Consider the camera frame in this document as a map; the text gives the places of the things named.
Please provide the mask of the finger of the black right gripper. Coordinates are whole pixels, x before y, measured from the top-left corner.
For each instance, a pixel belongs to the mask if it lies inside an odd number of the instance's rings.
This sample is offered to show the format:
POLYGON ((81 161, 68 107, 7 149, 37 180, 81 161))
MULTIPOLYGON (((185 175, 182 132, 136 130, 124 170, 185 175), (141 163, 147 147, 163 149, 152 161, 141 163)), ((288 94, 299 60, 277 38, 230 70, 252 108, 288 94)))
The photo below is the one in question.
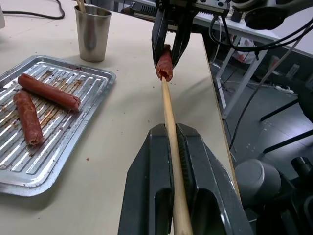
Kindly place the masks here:
POLYGON ((183 14, 180 15, 178 21, 178 28, 176 30, 176 36, 172 48, 172 64, 173 68, 177 65, 179 59, 184 53, 191 34, 192 28, 192 13, 185 9, 183 14))
POLYGON ((154 65, 157 66, 159 59, 162 55, 162 51, 164 48, 164 42, 166 38, 166 33, 168 29, 168 10, 163 9, 157 10, 156 18, 152 30, 152 51, 153 51, 153 59, 154 65))

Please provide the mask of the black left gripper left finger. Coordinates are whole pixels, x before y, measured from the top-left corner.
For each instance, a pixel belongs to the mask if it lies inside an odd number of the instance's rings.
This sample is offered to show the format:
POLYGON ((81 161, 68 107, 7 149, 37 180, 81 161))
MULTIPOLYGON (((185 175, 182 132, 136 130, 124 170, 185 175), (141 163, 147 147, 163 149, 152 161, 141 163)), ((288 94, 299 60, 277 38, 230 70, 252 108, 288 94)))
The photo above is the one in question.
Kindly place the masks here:
POLYGON ((173 203, 170 147, 159 124, 148 132, 127 172, 117 235, 168 235, 173 203))

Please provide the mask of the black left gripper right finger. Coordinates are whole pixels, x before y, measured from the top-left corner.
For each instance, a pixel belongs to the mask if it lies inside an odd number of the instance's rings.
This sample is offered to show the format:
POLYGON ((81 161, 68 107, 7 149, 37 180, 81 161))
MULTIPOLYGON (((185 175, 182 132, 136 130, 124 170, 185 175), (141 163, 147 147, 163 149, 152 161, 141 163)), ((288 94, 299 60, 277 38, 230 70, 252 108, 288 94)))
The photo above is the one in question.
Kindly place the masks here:
POLYGON ((196 129, 176 125, 194 235, 254 235, 233 182, 196 129))

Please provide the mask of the skewered brown sausage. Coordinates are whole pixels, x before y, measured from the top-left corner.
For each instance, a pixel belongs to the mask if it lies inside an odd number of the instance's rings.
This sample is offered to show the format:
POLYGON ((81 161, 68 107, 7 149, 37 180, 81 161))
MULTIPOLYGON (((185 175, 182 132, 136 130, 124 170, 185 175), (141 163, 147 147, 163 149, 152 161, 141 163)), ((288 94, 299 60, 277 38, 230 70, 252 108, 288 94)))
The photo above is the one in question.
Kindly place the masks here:
POLYGON ((167 82, 173 78, 172 51, 168 44, 164 45, 162 55, 156 66, 156 75, 160 80, 165 78, 167 82))

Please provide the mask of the long wooden skewer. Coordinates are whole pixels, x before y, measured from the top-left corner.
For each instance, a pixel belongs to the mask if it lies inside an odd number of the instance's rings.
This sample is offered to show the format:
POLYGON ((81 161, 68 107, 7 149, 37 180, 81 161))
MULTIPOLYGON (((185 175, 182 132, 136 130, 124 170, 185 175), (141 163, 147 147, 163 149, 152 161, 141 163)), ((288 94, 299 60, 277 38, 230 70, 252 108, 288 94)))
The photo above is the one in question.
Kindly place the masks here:
POLYGON ((168 82, 166 81, 165 78, 162 78, 162 98, 165 117, 165 127, 167 130, 170 144, 172 171, 174 178, 174 205, 173 205, 174 235, 193 235, 183 181, 183 173, 180 162, 176 124, 172 109, 170 90, 168 87, 168 82))

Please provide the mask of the stainless steel cup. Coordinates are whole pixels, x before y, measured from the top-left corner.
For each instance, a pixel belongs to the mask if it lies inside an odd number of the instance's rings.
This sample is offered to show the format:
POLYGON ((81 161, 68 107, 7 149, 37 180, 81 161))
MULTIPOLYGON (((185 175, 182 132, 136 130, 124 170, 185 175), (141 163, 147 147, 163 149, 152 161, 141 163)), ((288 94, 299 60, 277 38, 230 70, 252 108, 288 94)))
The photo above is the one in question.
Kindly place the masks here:
POLYGON ((79 6, 74 9, 80 58, 87 62, 104 61, 112 13, 93 5, 86 5, 84 12, 79 6))

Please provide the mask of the silver ribbed metal tray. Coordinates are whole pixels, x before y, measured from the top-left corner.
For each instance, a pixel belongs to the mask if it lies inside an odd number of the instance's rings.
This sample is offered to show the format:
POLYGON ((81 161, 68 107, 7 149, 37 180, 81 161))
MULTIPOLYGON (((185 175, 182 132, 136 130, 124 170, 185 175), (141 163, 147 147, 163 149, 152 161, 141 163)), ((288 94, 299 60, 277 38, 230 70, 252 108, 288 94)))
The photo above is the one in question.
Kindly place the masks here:
POLYGON ((31 56, 0 73, 0 194, 32 197, 48 190, 115 80, 111 71, 44 55, 31 56), (41 145, 25 142, 13 101, 22 73, 81 99, 79 112, 69 112, 32 96, 44 137, 41 145))

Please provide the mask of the long smooth brown sausage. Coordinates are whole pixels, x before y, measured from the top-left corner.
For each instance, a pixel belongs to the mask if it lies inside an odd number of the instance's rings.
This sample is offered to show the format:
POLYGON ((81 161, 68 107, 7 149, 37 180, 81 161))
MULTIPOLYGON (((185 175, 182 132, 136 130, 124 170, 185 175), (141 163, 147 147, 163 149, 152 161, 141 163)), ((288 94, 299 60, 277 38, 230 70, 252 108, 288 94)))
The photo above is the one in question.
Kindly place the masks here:
POLYGON ((18 77, 18 83, 26 90, 53 101, 68 110, 79 111, 81 100, 76 96, 67 94, 56 87, 40 82, 25 73, 18 77))

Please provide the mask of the short rough brown sausage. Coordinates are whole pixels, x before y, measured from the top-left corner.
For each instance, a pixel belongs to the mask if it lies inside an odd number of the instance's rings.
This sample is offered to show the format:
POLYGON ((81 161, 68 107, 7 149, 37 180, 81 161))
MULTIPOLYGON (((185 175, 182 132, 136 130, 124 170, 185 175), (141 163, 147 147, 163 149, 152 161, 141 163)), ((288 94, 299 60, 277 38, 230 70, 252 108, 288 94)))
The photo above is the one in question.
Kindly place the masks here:
POLYGON ((21 90, 14 95, 13 100, 17 106, 26 143, 29 145, 42 144, 44 142, 43 133, 30 94, 21 90))

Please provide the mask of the silver robot body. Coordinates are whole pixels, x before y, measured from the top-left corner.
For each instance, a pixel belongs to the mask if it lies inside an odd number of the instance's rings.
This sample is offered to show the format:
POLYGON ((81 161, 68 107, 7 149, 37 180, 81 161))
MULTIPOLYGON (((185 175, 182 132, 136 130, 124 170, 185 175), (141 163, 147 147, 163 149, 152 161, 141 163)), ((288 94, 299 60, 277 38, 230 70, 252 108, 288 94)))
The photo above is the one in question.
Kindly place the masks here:
POLYGON ((237 165, 235 176, 245 208, 273 199, 281 187, 278 170, 258 159, 247 160, 237 165))

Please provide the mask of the white red plastic bag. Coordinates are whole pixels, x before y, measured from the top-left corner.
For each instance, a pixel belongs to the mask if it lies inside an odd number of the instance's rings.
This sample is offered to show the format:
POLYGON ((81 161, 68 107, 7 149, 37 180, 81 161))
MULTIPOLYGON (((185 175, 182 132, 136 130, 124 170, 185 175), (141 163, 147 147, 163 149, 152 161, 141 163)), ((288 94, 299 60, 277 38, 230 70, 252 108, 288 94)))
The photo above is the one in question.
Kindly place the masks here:
MULTIPOLYGON (((251 39, 241 37, 237 46, 238 47, 254 47, 255 43, 251 39)), ((244 64, 251 64, 256 58, 254 52, 243 52, 243 51, 233 52, 232 57, 238 62, 241 62, 244 64)))

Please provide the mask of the white power strip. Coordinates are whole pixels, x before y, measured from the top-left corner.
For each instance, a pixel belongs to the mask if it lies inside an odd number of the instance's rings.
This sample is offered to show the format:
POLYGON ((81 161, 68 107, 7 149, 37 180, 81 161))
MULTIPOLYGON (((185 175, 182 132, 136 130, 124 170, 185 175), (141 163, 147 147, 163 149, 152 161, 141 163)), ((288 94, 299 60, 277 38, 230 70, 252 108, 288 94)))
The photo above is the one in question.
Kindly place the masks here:
POLYGON ((273 85, 273 87, 280 92, 294 94, 294 91, 289 86, 273 85))

